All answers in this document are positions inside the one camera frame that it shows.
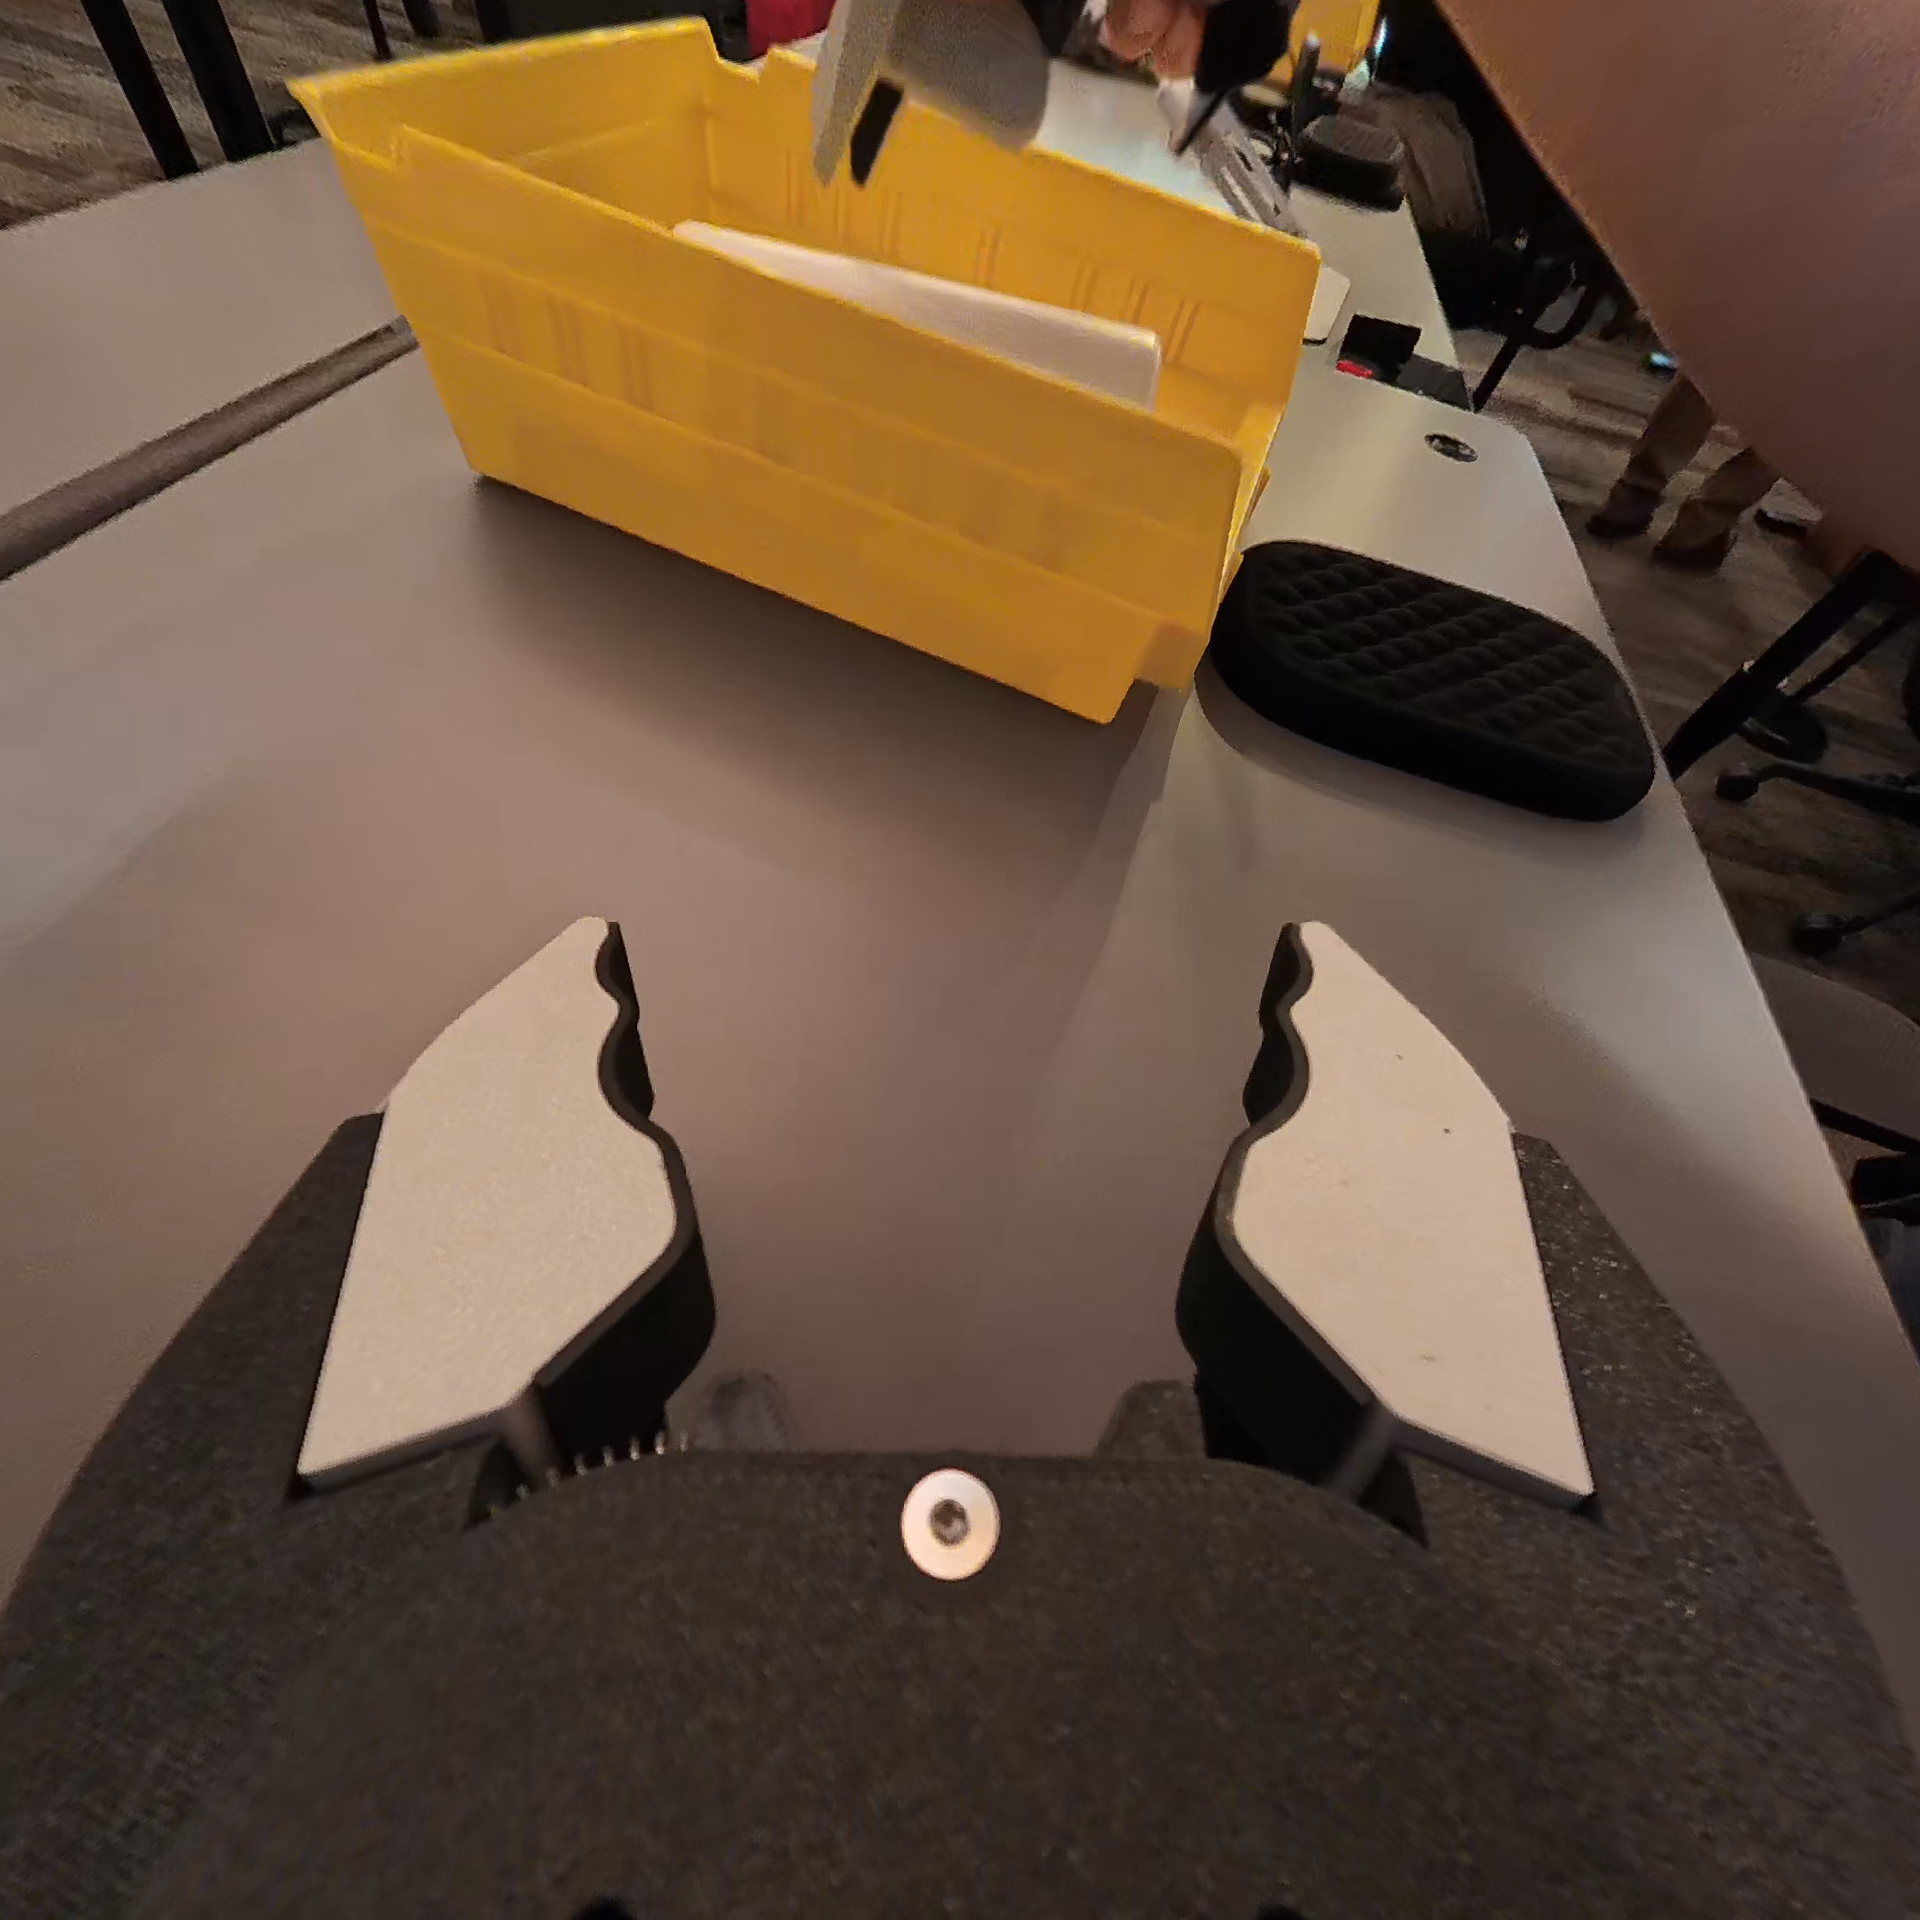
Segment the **person's right forearm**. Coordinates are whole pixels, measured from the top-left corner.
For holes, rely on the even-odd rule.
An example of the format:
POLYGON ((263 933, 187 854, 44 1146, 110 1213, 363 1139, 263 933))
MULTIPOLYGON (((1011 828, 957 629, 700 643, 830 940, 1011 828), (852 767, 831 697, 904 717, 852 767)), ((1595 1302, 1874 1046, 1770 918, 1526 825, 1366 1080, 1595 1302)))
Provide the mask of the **person's right forearm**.
POLYGON ((1918 5, 1441 5, 1682 372, 1918 563, 1918 5))

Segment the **black metal frame legs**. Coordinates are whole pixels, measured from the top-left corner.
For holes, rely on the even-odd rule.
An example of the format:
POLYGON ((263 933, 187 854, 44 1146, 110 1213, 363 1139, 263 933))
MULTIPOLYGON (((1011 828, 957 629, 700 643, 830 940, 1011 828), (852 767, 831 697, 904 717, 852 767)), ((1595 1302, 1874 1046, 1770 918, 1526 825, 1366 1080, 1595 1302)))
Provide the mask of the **black metal frame legs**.
MULTIPOLYGON (((178 182, 197 175, 197 158, 127 5, 83 2, 80 10, 159 176, 178 182)), ((159 10, 224 160, 273 153, 275 133, 251 86, 224 7, 219 2, 162 2, 159 10)))

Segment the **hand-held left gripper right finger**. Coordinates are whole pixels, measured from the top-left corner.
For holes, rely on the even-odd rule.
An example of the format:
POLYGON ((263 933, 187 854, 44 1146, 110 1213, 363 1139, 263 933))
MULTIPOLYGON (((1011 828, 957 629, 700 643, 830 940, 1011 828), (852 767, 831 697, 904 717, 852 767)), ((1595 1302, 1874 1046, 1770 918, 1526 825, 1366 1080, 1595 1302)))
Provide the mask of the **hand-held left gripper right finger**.
POLYGON ((1593 1500, 1500 1100, 1321 922, 1283 925, 1258 1024, 1174 1294, 1208 1451, 1351 1500, 1405 1458, 1593 1500))

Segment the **yellow plastic bin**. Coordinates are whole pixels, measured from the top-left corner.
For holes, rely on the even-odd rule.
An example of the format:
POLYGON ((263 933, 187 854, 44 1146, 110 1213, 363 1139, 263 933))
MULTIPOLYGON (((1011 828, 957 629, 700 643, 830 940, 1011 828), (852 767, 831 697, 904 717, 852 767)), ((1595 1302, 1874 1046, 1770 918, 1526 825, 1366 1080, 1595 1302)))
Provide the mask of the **yellow plastic bin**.
POLYGON ((291 83, 477 475, 1090 722, 1186 686, 1321 259, 1298 235, 907 105, 810 169, 810 59, 693 15, 291 83), (847 251, 1110 324, 1153 403, 678 233, 847 251))

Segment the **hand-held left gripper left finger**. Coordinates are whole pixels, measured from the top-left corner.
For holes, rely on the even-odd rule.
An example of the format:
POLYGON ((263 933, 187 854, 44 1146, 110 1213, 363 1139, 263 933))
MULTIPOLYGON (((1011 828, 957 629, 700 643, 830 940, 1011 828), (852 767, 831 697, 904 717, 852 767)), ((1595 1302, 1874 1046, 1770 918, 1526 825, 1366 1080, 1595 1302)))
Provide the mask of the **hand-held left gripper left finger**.
POLYGON ((296 1470, 318 1492, 493 1443, 545 1484, 653 1446, 710 1341, 621 925, 580 918, 384 1098, 296 1470))

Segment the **black chair base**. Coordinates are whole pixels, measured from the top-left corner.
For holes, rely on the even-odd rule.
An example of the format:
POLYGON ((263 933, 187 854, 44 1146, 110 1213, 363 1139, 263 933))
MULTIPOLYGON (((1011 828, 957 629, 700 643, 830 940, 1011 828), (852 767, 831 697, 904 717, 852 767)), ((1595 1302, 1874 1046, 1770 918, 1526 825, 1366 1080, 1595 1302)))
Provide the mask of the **black chair base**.
MULTIPOLYGON (((1786 783, 1811 794, 1834 799, 1863 816, 1881 819, 1897 828, 1918 828, 1918 774, 1834 774, 1810 764, 1764 761, 1735 766, 1715 776, 1715 801, 1747 804, 1764 786, 1786 783)), ((1838 948, 1889 922, 1908 918, 1918 910, 1918 887, 1865 912, 1803 914, 1792 928, 1792 948, 1810 959, 1826 963, 1838 948)))

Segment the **white plastic bottle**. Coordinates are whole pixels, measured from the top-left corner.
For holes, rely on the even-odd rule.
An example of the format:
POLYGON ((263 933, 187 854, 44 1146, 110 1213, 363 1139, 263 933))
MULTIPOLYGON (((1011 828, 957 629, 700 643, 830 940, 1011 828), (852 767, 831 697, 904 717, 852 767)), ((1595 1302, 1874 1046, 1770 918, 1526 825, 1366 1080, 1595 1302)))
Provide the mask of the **white plastic bottle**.
POLYGON ((1162 341, 1153 327, 844 251, 780 243, 745 230, 680 219, 671 233, 786 285, 844 300, 1099 396, 1141 411, 1157 405, 1162 341))

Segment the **person's right hand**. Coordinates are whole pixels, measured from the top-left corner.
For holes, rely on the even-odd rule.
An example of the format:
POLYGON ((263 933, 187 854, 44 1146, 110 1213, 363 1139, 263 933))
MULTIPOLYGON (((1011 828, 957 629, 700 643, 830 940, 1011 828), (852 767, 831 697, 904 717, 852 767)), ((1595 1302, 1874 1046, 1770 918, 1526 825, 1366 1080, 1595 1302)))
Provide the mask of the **person's right hand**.
POLYGON ((1107 2, 1098 35, 1115 59, 1180 81, 1195 72, 1205 23, 1208 2, 1107 2))

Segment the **black textured mat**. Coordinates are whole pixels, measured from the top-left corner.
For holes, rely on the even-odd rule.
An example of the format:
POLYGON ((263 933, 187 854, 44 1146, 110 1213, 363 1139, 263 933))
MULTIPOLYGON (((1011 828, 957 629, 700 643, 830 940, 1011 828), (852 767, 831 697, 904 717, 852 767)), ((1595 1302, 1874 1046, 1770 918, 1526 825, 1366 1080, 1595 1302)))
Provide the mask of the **black textured mat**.
POLYGON ((1310 541, 1241 552, 1208 657, 1261 720, 1319 746, 1565 822, 1651 790, 1640 707, 1572 625, 1310 541))

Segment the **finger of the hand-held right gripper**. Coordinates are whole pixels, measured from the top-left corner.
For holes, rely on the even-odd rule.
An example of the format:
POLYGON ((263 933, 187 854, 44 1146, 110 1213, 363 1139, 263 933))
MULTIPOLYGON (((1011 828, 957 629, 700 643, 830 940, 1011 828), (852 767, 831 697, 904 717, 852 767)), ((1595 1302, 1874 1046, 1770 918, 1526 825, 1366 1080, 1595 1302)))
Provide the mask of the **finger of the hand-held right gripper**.
POLYGON ((904 2, 833 2, 814 57, 810 171, 866 185, 898 109, 891 59, 904 2))
POLYGON ((1019 2, 903 2, 893 85, 914 105, 1004 149, 1027 149, 1046 112, 1050 56, 1019 2))

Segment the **black office chair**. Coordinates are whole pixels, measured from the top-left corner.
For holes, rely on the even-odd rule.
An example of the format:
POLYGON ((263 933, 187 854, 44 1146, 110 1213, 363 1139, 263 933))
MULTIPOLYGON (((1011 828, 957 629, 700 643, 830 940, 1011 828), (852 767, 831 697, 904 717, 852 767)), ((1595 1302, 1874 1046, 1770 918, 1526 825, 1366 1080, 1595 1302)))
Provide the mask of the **black office chair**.
POLYGON ((1378 5, 1366 59, 1355 90, 1313 81, 1292 176, 1405 206, 1448 324, 1500 340, 1471 396, 1479 411, 1524 350, 1565 348, 1603 300, 1630 300, 1439 5, 1378 5))

